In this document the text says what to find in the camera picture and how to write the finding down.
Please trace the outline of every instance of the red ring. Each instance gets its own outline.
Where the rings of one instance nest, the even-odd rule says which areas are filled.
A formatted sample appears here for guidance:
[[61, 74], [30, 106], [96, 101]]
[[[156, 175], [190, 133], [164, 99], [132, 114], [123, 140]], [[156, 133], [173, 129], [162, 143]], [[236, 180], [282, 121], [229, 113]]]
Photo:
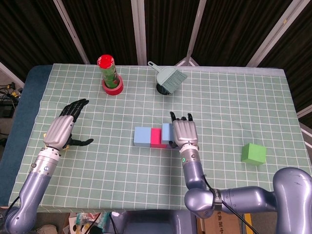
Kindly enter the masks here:
[[117, 95], [117, 94], [120, 94], [122, 92], [122, 90], [123, 90], [122, 78], [119, 75], [118, 75], [118, 78], [119, 78], [119, 85], [116, 88], [114, 88], [114, 89], [107, 88], [104, 79], [102, 80], [103, 89], [104, 89], [104, 91], [107, 94], [109, 94], [109, 95]]

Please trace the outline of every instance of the metal frame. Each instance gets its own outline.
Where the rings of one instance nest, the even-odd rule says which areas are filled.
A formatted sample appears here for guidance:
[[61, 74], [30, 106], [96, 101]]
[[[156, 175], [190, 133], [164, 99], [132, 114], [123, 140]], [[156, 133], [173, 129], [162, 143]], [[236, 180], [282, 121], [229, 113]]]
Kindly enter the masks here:
[[72, 21], [69, 18], [69, 15], [66, 11], [66, 8], [65, 8], [62, 0], [53, 0], [53, 2], [58, 9], [58, 12], [59, 12], [60, 16], [62, 17], [62, 20], [63, 20], [63, 22], [67, 28], [67, 31], [69, 32], [69, 34], [70, 34], [70, 36], [71, 36], [71, 38], [72, 38], [72, 40], [73, 40], [73, 42], [74, 42], [74, 44], [78, 50], [83, 62], [85, 64], [90, 64], [89, 59], [88, 59], [88, 57], [87, 57], [87, 55], [83, 49], [83, 46], [79, 40], [79, 37], [75, 31], [75, 28], [72, 24]]
[[247, 67], [257, 67], [294, 22], [310, 0], [294, 0], [250, 59]]
[[301, 118], [301, 117], [303, 117], [303, 116], [305, 116], [305, 115], [307, 115], [308, 113], [311, 113], [311, 112], [312, 112], [312, 105], [310, 105], [310, 106], [304, 108], [303, 110], [299, 111], [297, 113], [297, 117]]
[[199, 1], [197, 13], [196, 13], [196, 18], [195, 18], [194, 25], [193, 25], [192, 35], [191, 35], [191, 39], [190, 39], [190, 43], [189, 43], [189, 48], [187, 49], [187, 54], [186, 54], [186, 58], [185, 58], [186, 62], [190, 61], [191, 55], [193, 53], [197, 34], [198, 34], [198, 30], [199, 30], [199, 26], [201, 23], [201, 18], [203, 16], [203, 13], [205, 10], [205, 5], [206, 5], [206, 0], [200, 0]]
[[138, 65], [147, 65], [144, 0], [131, 0]]
[[21, 81], [16, 75], [13, 74], [2, 62], [0, 62], [0, 70], [3, 71], [9, 78], [11, 78], [14, 83], [19, 85], [21, 88], [24, 88], [25, 83]]
[[192, 35], [191, 35], [189, 47], [187, 49], [187, 54], [184, 59], [182, 59], [180, 62], [176, 64], [176, 66], [178, 67], [179, 66], [193, 66], [193, 67], [199, 66], [198, 63], [191, 56], [194, 50], [194, 46], [195, 46], [195, 42], [197, 39], [198, 30], [199, 30], [200, 23], [201, 23], [201, 18], [205, 10], [206, 2], [207, 0], [199, 0], [197, 13], [196, 13], [196, 17], [195, 17], [195, 21], [193, 25]]
[[299, 123], [300, 125], [300, 129], [301, 129], [301, 133], [304, 139], [304, 143], [306, 144], [307, 147], [312, 149], [312, 129], [309, 128], [308, 126], [304, 125], [303, 123]]

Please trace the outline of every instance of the red block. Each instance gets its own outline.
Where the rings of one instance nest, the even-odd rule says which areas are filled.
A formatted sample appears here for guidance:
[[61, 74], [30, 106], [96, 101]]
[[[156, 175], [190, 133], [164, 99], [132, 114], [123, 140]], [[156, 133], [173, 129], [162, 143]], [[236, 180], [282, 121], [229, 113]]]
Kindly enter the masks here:
[[152, 128], [151, 148], [161, 148], [161, 149], [167, 148], [167, 145], [161, 144], [161, 128]]

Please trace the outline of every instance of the green block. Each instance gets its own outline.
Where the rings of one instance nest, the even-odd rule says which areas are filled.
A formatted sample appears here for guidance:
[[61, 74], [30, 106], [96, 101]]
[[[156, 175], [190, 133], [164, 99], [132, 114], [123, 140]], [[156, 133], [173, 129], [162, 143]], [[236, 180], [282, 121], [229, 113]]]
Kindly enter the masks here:
[[253, 165], [263, 164], [266, 152], [267, 149], [264, 146], [249, 143], [243, 147], [241, 161]]

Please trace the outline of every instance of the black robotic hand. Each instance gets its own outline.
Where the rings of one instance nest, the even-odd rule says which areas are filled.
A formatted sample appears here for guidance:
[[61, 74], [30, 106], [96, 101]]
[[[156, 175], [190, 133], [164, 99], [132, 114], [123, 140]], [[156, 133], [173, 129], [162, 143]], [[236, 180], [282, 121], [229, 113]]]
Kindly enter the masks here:
[[64, 107], [59, 117], [52, 122], [43, 140], [47, 147], [61, 150], [67, 145], [85, 146], [93, 141], [93, 139], [87, 141], [73, 140], [71, 134], [82, 108], [88, 103], [88, 100], [81, 99]]

